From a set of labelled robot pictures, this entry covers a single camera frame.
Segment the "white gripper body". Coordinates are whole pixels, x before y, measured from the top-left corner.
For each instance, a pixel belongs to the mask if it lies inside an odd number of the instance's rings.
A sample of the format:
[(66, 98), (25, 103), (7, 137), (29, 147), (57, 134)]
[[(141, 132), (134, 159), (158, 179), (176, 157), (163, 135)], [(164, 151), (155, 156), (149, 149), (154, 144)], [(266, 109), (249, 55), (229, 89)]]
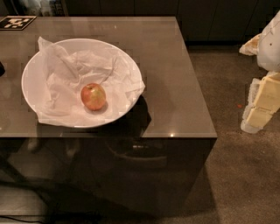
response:
[(280, 72), (280, 11), (262, 30), (257, 63), (267, 71)]

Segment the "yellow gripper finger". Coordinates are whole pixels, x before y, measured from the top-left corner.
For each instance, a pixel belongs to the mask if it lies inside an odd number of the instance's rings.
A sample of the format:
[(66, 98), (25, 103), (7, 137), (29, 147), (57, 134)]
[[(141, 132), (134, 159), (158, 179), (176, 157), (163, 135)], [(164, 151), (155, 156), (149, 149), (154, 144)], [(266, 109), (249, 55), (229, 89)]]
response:
[(257, 55), (259, 52), (259, 39), (261, 35), (257, 34), (239, 49), (239, 53), (252, 56)]

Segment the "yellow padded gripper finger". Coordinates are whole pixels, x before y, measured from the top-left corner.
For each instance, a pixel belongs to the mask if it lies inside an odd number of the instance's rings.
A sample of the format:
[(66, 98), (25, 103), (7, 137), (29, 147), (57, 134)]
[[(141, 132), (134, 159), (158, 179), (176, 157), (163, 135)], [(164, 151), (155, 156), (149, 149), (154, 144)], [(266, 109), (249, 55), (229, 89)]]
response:
[(280, 73), (268, 72), (261, 80), (254, 78), (249, 87), (241, 129), (255, 134), (262, 130), (280, 109)]

